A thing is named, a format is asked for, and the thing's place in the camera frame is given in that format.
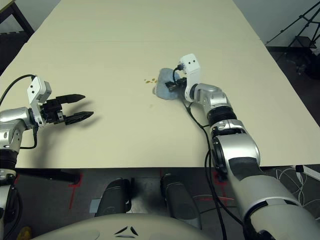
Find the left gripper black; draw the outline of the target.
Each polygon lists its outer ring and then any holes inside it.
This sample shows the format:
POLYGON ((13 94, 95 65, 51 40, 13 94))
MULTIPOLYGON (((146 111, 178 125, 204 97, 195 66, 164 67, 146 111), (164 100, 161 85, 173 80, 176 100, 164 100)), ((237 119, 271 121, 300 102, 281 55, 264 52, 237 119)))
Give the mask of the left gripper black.
POLYGON ((57 96, 54 99, 49 99, 40 107, 41 116, 48 124, 63 123, 68 126, 78 122, 81 122, 94 114, 93 111, 82 111, 74 113, 70 116, 64 116, 62 112, 62 104, 71 104, 84 99, 82 94, 68 94, 57 96))

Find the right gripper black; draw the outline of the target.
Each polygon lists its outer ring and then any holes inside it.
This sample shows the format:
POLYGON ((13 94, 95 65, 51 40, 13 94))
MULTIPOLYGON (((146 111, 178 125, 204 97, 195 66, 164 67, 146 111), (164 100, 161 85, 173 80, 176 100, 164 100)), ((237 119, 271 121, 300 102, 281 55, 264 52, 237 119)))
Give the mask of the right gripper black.
POLYGON ((176 92, 176 93, 182 93, 186 90, 187 78, 182 77, 180 79, 177 79, 174 82, 168 81, 165 83, 165 86, 168 88, 169 91, 176 92))

